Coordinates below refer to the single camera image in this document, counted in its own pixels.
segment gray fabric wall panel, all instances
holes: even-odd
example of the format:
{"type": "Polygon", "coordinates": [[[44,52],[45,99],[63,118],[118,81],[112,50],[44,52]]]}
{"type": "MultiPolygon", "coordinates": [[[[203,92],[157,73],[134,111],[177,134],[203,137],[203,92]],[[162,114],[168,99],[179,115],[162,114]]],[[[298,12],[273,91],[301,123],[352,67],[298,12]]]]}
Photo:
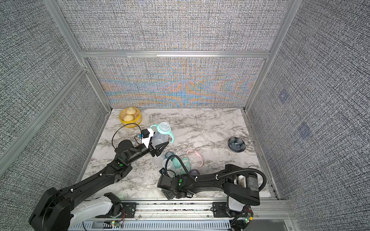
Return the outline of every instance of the gray fabric wall panel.
{"type": "Polygon", "coordinates": [[[262,58],[88,58],[114,108],[241,108],[262,58]]]}
{"type": "Polygon", "coordinates": [[[33,230],[28,218],[41,195],[76,182],[106,114],[81,77],[0,178],[1,230],[33,230]]]}
{"type": "Polygon", "coordinates": [[[83,50],[270,50],[290,0],[57,0],[83,50]]]}
{"type": "Polygon", "coordinates": [[[370,230],[369,12],[304,0],[249,111],[301,230],[370,230]]]}
{"type": "Polygon", "coordinates": [[[0,9],[1,156],[80,65],[42,0],[0,9]]]}

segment yellow bowl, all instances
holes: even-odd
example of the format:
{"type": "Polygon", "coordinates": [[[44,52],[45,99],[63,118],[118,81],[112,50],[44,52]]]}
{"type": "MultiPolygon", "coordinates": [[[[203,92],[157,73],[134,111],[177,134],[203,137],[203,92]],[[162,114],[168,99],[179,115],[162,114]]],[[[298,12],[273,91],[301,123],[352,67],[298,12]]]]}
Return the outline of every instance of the yellow bowl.
{"type": "MultiPolygon", "coordinates": [[[[136,107],[133,107],[135,110],[136,110],[136,113],[133,115],[134,116],[134,120],[132,121],[123,121],[123,118],[127,115],[126,114],[126,110],[127,108],[123,109],[121,112],[120,112],[120,115],[119,115],[119,119],[122,123],[122,125],[126,125],[128,123],[135,123],[135,124],[140,124],[141,121],[142,121],[142,117],[141,117],[141,113],[140,113],[140,110],[137,109],[136,107]]],[[[130,124],[130,125],[127,125],[125,126],[126,128],[134,128],[136,127],[136,125],[134,124],[130,124]]]]}

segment marble tabletop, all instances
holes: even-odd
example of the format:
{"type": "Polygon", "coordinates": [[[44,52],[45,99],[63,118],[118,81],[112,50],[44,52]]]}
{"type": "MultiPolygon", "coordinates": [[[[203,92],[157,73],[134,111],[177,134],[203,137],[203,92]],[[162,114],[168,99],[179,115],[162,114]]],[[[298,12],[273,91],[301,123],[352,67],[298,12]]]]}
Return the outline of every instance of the marble tabletop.
{"type": "MultiPolygon", "coordinates": [[[[114,156],[111,144],[113,134],[122,126],[118,115],[122,109],[113,109],[107,124],[98,141],[95,151],[86,168],[83,179],[97,173],[110,163],[114,156]]],[[[188,157],[192,169],[198,169],[200,174],[220,171],[225,164],[235,164],[240,167],[253,167],[260,169],[260,165],[253,149],[242,112],[237,108],[226,109],[188,109],[188,108],[158,108],[141,109],[143,120],[141,129],[149,128],[153,124],[166,121],[170,124],[175,142],[170,143],[164,152],[172,151],[180,157],[188,157]],[[246,144],[246,149],[241,153],[231,151],[227,146],[230,137],[240,137],[246,144]],[[204,165],[200,165],[200,158],[194,154],[186,154],[188,149],[198,150],[204,165]]],[[[134,136],[139,129],[122,128],[114,137],[114,145],[124,139],[129,139],[134,146],[134,136]]],[[[160,167],[152,165],[151,155],[146,155],[132,163],[132,171],[121,181],[109,185],[93,197],[100,197],[112,192],[121,199],[128,198],[165,198],[157,188],[160,167]]],[[[208,191],[194,195],[196,197],[226,197],[223,192],[208,191]]],[[[260,192],[260,197],[271,197],[267,187],[260,192]]]]}

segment aluminum frame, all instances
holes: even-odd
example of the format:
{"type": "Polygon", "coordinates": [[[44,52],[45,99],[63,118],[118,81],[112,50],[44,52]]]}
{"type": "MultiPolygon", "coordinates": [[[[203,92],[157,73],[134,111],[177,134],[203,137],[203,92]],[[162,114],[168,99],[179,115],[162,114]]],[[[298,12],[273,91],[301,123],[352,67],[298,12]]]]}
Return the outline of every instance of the aluminum frame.
{"type": "Polygon", "coordinates": [[[284,222],[287,231],[300,231],[298,221],[296,219],[285,219],[284,222]]]}
{"type": "Polygon", "coordinates": [[[83,57],[80,54],[80,46],[74,37],[71,29],[69,28],[62,12],[60,11],[60,8],[58,4],[55,2],[55,0],[44,0],[44,3],[46,7],[48,8],[51,16],[53,17],[55,23],[57,24],[58,28],[60,29],[63,37],[67,41],[69,47],[71,48],[74,56],[76,57],[77,61],[81,66],[85,66],[88,69],[87,72],[87,78],[93,87],[96,95],[100,99],[100,102],[103,104],[104,108],[106,109],[107,112],[110,112],[112,110],[112,106],[109,103],[109,100],[104,93],[103,88],[99,84],[98,79],[96,78],[93,70],[91,69],[90,65],[88,62],[83,59],[83,57]]]}
{"type": "Polygon", "coordinates": [[[70,92],[74,85],[79,81],[82,75],[87,71],[85,67],[80,67],[74,75],[63,85],[57,94],[49,101],[49,103],[40,111],[40,113],[31,121],[26,129],[18,136],[18,138],[8,147],[8,149],[0,156],[0,177],[15,161],[18,155],[31,141],[34,135],[39,131],[42,125],[46,122],[49,116],[55,111],[57,106],[62,102],[65,96],[70,92]]]}
{"type": "Polygon", "coordinates": [[[84,176],[84,174],[85,174],[85,171],[86,171],[87,165],[89,164],[90,159],[91,159],[91,157],[92,157],[92,155],[93,155],[93,153],[94,153],[94,151],[95,151],[96,145],[98,144],[98,142],[99,142],[99,140],[100,140],[101,134],[102,134],[102,133],[103,133],[103,131],[104,131],[104,128],[105,128],[105,125],[107,124],[107,121],[108,121],[108,119],[109,119],[109,116],[110,116],[110,113],[108,113],[108,114],[106,114],[106,115],[105,115],[104,123],[101,125],[101,128],[100,128],[100,130],[99,130],[99,134],[97,135],[97,137],[96,137],[96,139],[95,139],[95,142],[94,142],[94,144],[92,145],[92,148],[91,148],[91,150],[90,150],[89,156],[87,157],[87,159],[86,159],[86,161],[85,161],[85,163],[84,163],[84,167],[82,167],[82,170],[81,170],[81,172],[80,172],[80,174],[79,174],[79,176],[78,176],[78,178],[77,178],[76,183],[80,182],[80,181],[81,181],[81,179],[82,179],[82,177],[83,177],[83,176],[84,176]]]}
{"type": "Polygon", "coordinates": [[[265,173],[268,183],[272,184],[272,188],[274,190],[274,193],[276,195],[276,198],[279,200],[281,199],[280,194],[278,192],[278,189],[276,187],[276,183],[274,180],[274,177],[272,175],[271,169],[269,167],[269,164],[267,162],[267,159],[265,157],[265,154],[263,153],[262,147],[259,143],[257,134],[254,130],[254,127],[252,123],[250,122],[249,116],[247,113],[243,113],[243,118],[245,121],[245,124],[247,125],[248,133],[251,135],[253,140],[253,147],[256,152],[258,162],[261,165],[262,171],[265,173]]]}
{"type": "Polygon", "coordinates": [[[87,57],[195,57],[195,58],[269,58],[269,51],[124,51],[124,50],[82,50],[80,55],[87,57]]]}
{"type": "Polygon", "coordinates": [[[290,27],[290,24],[292,23],[293,21],[293,18],[294,16],[296,15],[297,13],[297,10],[300,6],[300,4],[302,3],[302,0],[292,0],[285,15],[284,15],[284,18],[283,18],[283,21],[280,25],[280,28],[275,36],[275,39],[274,39],[274,42],[271,46],[271,55],[270,57],[265,61],[265,63],[262,65],[262,69],[255,81],[255,83],[253,84],[253,87],[249,93],[249,96],[247,98],[247,102],[245,103],[245,111],[247,112],[254,99],[256,98],[257,96],[257,93],[259,91],[259,89],[261,88],[262,86],[262,83],[267,75],[267,73],[269,72],[269,69],[274,61],[274,58],[281,46],[281,43],[283,42],[284,38],[285,38],[285,35],[290,27]]]}
{"type": "MultiPolygon", "coordinates": [[[[136,202],[134,218],[127,220],[230,220],[229,217],[215,218],[210,210],[213,202],[226,202],[226,198],[195,198],[189,200],[171,200],[165,198],[158,200],[123,200],[122,202],[136,202]]],[[[253,219],[269,220],[295,220],[294,213],[287,200],[261,200],[259,206],[251,207],[254,212],[253,219]]],[[[92,218],[96,220],[115,220],[114,218],[92,218]]]]}

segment bottle handle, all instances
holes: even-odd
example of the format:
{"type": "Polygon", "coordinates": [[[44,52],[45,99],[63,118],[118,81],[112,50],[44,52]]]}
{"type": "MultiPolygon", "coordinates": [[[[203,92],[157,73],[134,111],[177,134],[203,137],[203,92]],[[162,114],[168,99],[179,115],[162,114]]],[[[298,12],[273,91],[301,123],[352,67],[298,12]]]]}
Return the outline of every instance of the bottle handle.
{"type": "Polygon", "coordinates": [[[170,143],[173,143],[174,141],[175,141],[175,137],[174,137],[174,135],[172,134],[172,131],[169,133],[169,135],[171,136],[171,138],[172,138],[172,140],[171,140],[171,142],[170,143]]]}

